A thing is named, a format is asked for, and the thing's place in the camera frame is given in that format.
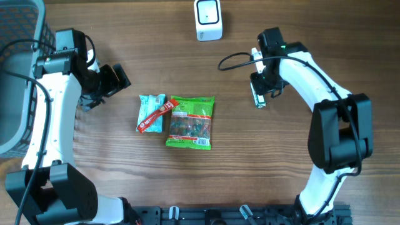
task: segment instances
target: gray basket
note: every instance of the gray basket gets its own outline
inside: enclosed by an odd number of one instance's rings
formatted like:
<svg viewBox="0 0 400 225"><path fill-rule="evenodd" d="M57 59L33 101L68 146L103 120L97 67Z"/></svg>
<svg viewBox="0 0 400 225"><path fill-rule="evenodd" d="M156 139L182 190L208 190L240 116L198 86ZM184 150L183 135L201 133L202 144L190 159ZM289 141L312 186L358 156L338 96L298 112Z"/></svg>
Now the gray basket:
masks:
<svg viewBox="0 0 400 225"><path fill-rule="evenodd" d="M42 0L0 0L0 49L7 43L33 38L55 45L45 21ZM33 78L33 65L51 49L38 43L20 42L0 56L0 69ZM36 88L30 82L0 71L0 158L25 156L31 141L36 110Z"/></svg>

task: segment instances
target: wooden table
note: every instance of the wooden table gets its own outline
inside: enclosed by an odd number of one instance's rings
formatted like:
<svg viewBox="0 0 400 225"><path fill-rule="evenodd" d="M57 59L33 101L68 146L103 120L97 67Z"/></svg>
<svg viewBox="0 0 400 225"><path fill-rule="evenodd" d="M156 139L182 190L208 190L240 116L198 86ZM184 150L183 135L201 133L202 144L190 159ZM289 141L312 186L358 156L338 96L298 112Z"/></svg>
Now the wooden table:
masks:
<svg viewBox="0 0 400 225"><path fill-rule="evenodd" d="M198 42L192 1L48 4L52 30L74 27L96 45L103 64L121 63L132 85L90 112L77 111L74 155L100 194L135 206L291 204L313 166L307 139L311 112L288 86L254 107L254 66L216 69L225 56L258 47L257 35L279 26L301 41L339 85L366 93L373 105L374 154L346 180L337 203L351 205L354 224L399 224L400 28L398 1L222 1L224 35ZM238 57L227 64L248 60ZM212 150L166 147L168 131L135 131L140 94L215 96ZM0 224L17 207L4 190Z"/></svg>

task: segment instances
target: white device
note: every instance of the white device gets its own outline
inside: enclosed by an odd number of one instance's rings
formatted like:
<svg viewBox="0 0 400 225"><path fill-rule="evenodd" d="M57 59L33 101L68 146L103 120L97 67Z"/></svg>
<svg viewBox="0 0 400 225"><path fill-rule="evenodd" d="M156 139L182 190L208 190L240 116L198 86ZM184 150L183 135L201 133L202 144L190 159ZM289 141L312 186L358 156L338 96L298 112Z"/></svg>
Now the white device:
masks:
<svg viewBox="0 0 400 225"><path fill-rule="evenodd" d="M223 36L223 19L219 0L195 0L194 19L197 40L212 41Z"/></svg>

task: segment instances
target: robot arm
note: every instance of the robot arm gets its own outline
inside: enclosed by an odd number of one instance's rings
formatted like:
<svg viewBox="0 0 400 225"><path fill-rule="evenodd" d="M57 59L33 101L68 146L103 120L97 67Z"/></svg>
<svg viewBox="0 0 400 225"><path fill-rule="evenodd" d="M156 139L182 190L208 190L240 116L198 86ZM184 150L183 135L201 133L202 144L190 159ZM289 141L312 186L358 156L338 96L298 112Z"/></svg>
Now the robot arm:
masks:
<svg viewBox="0 0 400 225"><path fill-rule="evenodd" d="M56 49L51 56L39 57L35 76L49 93L51 114L49 135L36 184L29 192L23 214L31 224L65 224L89 221L96 224L116 224L126 221L130 209L123 198L98 195L94 184L75 169L73 134L76 106L89 110L130 85L122 67L115 72L92 61L94 50L86 52L85 35L74 29L57 31ZM46 115L45 96L37 89L36 117L32 139L22 171L7 175L6 189L19 205L38 160ZM52 188L44 189L49 180Z"/></svg>
<svg viewBox="0 0 400 225"><path fill-rule="evenodd" d="M362 159L373 152L371 102L364 94L352 95L336 84L318 67L301 43L286 44L279 28L265 30L258 36L258 41L261 50L252 49L252 58L258 60L255 63L257 72L251 74L251 88L256 106L259 106L258 99L264 99L264 94L271 93L271 97L275 98L290 84L313 111L308 149L314 166L306 188L299 196L302 220L305 222L322 208L331 194L332 198L321 214L333 209L334 198L345 179L341 175L351 173L357 166L357 152L351 128L339 127L339 120L349 122L340 108L339 100L344 101L355 122ZM309 66L290 59L262 60L271 56L289 56L307 62L325 77L341 99L338 99L326 82Z"/></svg>

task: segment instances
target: black cable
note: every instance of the black cable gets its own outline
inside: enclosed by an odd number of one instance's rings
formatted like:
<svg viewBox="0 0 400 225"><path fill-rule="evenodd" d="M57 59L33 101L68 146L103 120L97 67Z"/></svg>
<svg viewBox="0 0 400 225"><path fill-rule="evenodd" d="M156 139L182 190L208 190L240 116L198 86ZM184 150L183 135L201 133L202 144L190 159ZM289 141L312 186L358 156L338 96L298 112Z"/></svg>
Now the black cable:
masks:
<svg viewBox="0 0 400 225"><path fill-rule="evenodd" d="M87 40L89 40L90 44L92 45L92 49L93 49L93 58L87 63L87 66L89 67L89 66L92 66L94 61L96 60L96 50L94 48L92 39L88 35L85 35L85 37L87 38Z"/></svg>
<svg viewBox="0 0 400 225"><path fill-rule="evenodd" d="M91 99L91 98L88 98L88 97L85 97L85 96L83 96L83 95L81 95L81 98L83 98L83 99L86 99L86 100L93 101L93 99Z"/></svg>
<svg viewBox="0 0 400 225"><path fill-rule="evenodd" d="M235 53L235 54L232 54L232 55L230 55L230 56L225 57L223 60L221 60L221 62L219 62L219 64L218 64L218 69L219 69L220 71L227 71L227 70L230 70L230 69L240 68L240 67L242 67L242 66L248 66L248 65L254 64L254 63L256 63L256 62L267 61L267 60L273 60L273 59L290 59L290 60L297 61L297 62L299 62L299 63L301 63L301 64L307 66L307 67L310 68L312 71L314 71L314 72L325 82L325 84L328 86L328 88L329 88L329 89L332 91L332 93L337 97L340 106L344 109L344 112L345 112L345 114L346 114L346 117L348 118L348 120L349 120L349 122L350 122L350 127L351 127L351 131L352 131L352 135L353 135L354 141L355 141L355 143L356 143L356 154L357 154L357 157L356 157L356 166L357 166L357 171L354 172L354 173L353 173L353 172L347 172L347 173L341 174L341 175L339 175L339 176L337 177L336 182L335 182L335 185L334 185L334 187L333 187L331 193L329 193L329 196L327 197L327 199L326 199L326 201L324 202L324 204L321 206L321 208L319 208L319 210L317 211L316 214L314 214L313 217L309 218L309 219L306 221L306 224L310 224L313 220L315 220L316 218L318 218L318 216L325 210L326 206L328 206L329 202L332 200L332 198L333 198L333 196L334 196L334 193L335 193L336 190L338 189L338 186L339 186L340 182L342 181L342 178L344 178L345 176L353 176L353 177L355 177L355 176L358 176L358 175L361 173L361 169L362 169L362 164L361 164L361 147L360 147L360 144L359 144L358 134L357 134L357 131L356 131L356 125L355 125L355 123L354 123L353 117L351 116L351 113L350 113L349 109L348 109L348 108L346 107L346 105L344 104L344 100L343 100L342 97L339 95L339 93L336 91L336 89L331 85L331 83L330 83L330 82L329 82L329 81L328 81L314 66L310 65L308 62L303 61L303 60L301 60L301 59L298 59L298 58L296 58L296 57L290 57L290 56L271 56L271 57L265 57L265 58L262 58L262 59L257 59L257 60L252 60L252 61L244 62L244 63L241 63L241 64L237 64L237 65L235 65L235 66L230 66L230 67L221 68L221 64L222 64L225 60L227 60L227 59L229 59L229 58L231 58L231 57L233 57L233 56L237 56L238 54L243 54L243 53L242 53L242 52L239 52L239 53Z"/></svg>
<svg viewBox="0 0 400 225"><path fill-rule="evenodd" d="M39 166L43 159L44 148L46 147L46 141L47 141L49 125L50 125L49 120L50 120L50 110L51 110L51 98L50 98L50 94L48 93L47 89L39 81L37 81L33 78L30 78L30 77L24 76L24 75L16 74L15 72L9 72L9 71L4 71L4 70L2 70L2 72L4 72L7 75L10 75L10 76L14 76L17 78L25 79L27 81L31 81L36 86L38 86L40 89L42 89L44 96L45 96L45 101L46 101L46 117L44 119L44 128L43 128L43 135L42 135L42 139L41 139L40 147L39 147L39 154L37 155L36 165L33 169L31 178L26 186L24 195L22 196L21 203L19 205L19 209L17 212L17 216L15 218L15 225L18 225L21 221L21 216L23 214L26 200L28 199L28 194L32 188L32 185L36 178L36 174L38 173Z"/></svg>
<svg viewBox="0 0 400 225"><path fill-rule="evenodd" d="M247 56L250 56L250 60L251 60L251 54L249 54L248 52L237 52L237 53L228 55L228 56L226 56L225 58L223 58L223 59L221 60L221 62L219 62L219 64L218 64L218 69L219 69L220 71L235 69L236 67L234 67L234 68L228 67L228 68L222 68L222 69L221 69L221 64L222 64L224 61L226 61L227 59L232 58L233 56L240 56L240 55L247 55Z"/></svg>
<svg viewBox="0 0 400 225"><path fill-rule="evenodd" d="M3 52L4 52L9 46L12 46L12 45L17 44L17 43L23 43L23 42L38 43L39 45L42 44L42 45L44 45L44 46L47 46L47 47L51 48L53 51L56 50L56 48L55 48L54 46L52 46L51 44L46 43L46 42L38 41L38 40L35 40L35 39L18 39L18 40L11 41L10 43L6 44L6 45L0 50L0 56L3 55Z"/></svg>

